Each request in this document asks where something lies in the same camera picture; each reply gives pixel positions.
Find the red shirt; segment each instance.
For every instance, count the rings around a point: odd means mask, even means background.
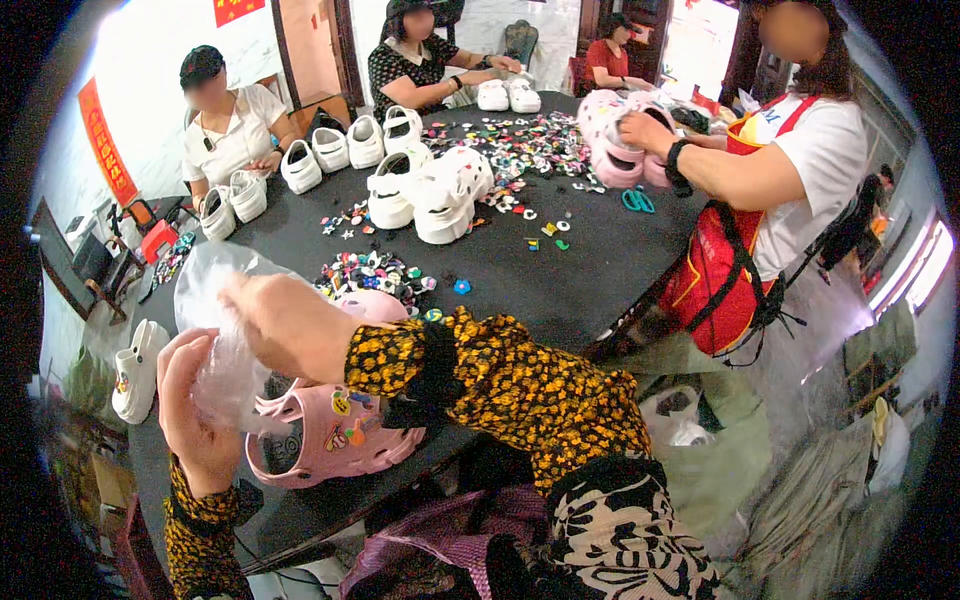
[[[587,79],[591,82],[593,79],[593,67],[607,67],[607,74],[611,77],[629,77],[630,64],[627,62],[627,51],[620,48],[620,58],[618,58],[605,39],[598,39],[590,44],[587,49]]]

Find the white t-shirt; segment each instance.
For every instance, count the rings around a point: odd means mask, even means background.
[[[740,137],[780,146],[804,183],[806,200],[767,210],[754,247],[760,279],[776,278],[827,228],[856,193],[867,172],[867,134],[853,102],[818,100],[792,132],[777,137],[803,98],[790,94],[751,117]]]
[[[269,89],[260,84],[236,90],[237,100],[226,133],[216,133],[200,126],[198,114],[186,130],[183,140],[183,178],[210,185],[228,185],[235,171],[253,160],[265,158],[274,149],[270,127],[287,111]],[[209,137],[213,150],[208,151],[204,138]]]

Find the red plastic stool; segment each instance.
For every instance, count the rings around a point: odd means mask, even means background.
[[[143,243],[140,244],[140,250],[143,251],[143,257],[147,262],[154,264],[156,260],[162,256],[160,250],[166,252],[167,249],[173,248],[178,239],[180,239],[180,235],[175,229],[170,227],[169,223],[159,221],[154,228],[150,230],[150,233],[144,236]]]

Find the red banner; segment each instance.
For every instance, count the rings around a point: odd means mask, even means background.
[[[107,129],[104,119],[104,110],[100,106],[100,95],[97,93],[97,82],[94,78],[84,85],[77,94],[80,102],[80,115],[86,125],[86,136],[90,138],[93,154],[96,155],[100,169],[110,184],[110,190],[121,206],[129,204],[137,194],[136,185],[130,177],[130,172],[117,153],[113,144],[113,137]]]
[[[217,15],[217,27],[223,27],[244,14],[250,14],[267,6],[266,0],[213,0],[213,12]]]

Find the black smartwatch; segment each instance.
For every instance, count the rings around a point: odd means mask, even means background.
[[[666,156],[666,167],[663,171],[670,184],[673,185],[673,193],[677,195],[677,198],[688,198],[693,195],[693,186],[677,169],[677,157],[680,155],[680,150],[685,145],[692,143],[688,139],[678,139],[673,143],[673,146],[670,146],[670,152]]]

